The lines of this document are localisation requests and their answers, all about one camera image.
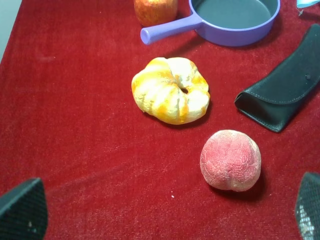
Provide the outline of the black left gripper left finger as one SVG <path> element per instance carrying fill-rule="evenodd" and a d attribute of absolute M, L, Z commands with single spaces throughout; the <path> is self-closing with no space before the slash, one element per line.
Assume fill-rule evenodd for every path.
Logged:
<path fill-rule="evenodd" d="M 30 178 L 0 196 L 0 238 L 43 240 L 48 207 L 43 181 Z"/>

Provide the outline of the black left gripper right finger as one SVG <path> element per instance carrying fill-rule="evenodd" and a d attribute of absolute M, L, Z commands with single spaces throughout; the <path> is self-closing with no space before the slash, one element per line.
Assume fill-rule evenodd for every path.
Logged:
<path fill-rule="evenodd" d="M 306 172 L 295 204 L 295 219 L 302 239 L 320 240 L 320 175 Z"/>

